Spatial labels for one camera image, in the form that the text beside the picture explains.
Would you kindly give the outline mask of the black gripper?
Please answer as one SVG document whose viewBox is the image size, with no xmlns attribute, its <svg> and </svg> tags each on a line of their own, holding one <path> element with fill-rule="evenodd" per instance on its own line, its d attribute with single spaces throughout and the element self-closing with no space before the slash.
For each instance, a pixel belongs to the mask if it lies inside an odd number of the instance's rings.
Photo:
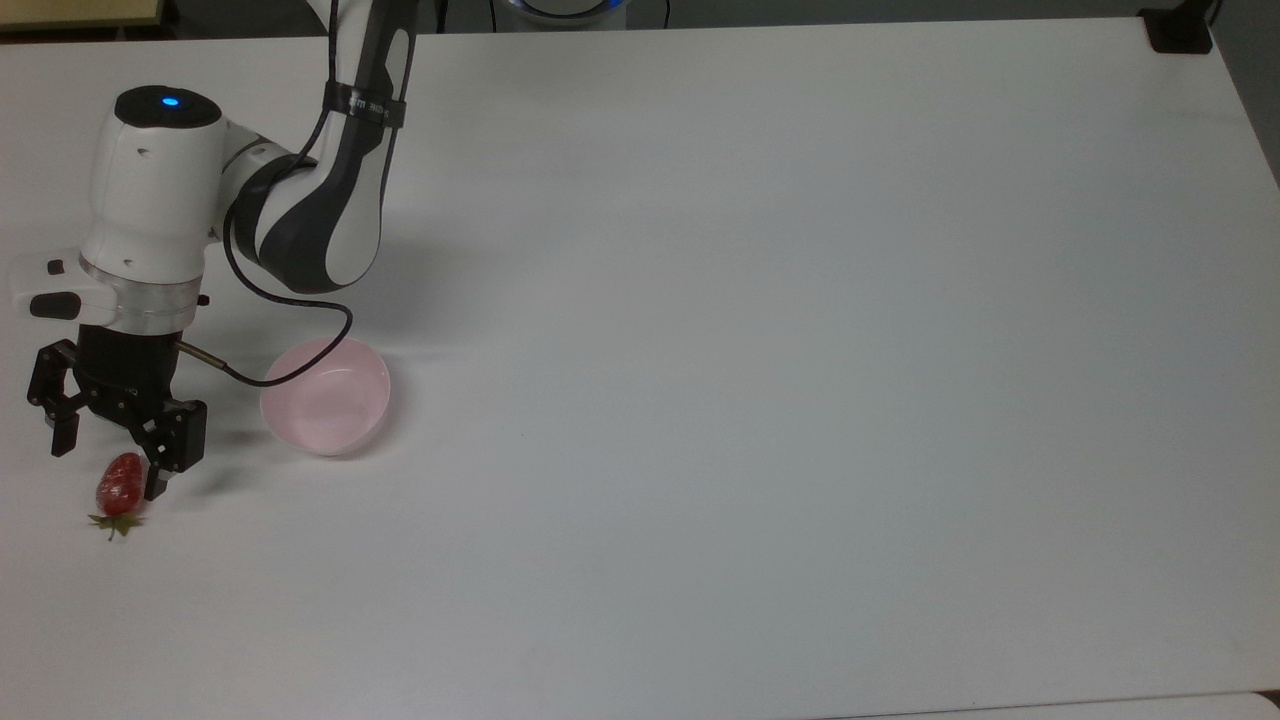
<svg viewBox="0 0 1280 720">
<path fill-rule="evenodd" d="M 182 333 L 127 334 L 101 325 L 78 327 L 70 340 L 41 348 L 26 393 L 52 432 L 50 454 L 76 448 L 83 395 L 67 393 L 68 373 L 90 392 L 88 409 L 131 433 L 147 460 L 143 498 L 155 501 L 169 477 L 189 470 L 205 455 L 209 406 L 172 395 Z"/>
</svg>

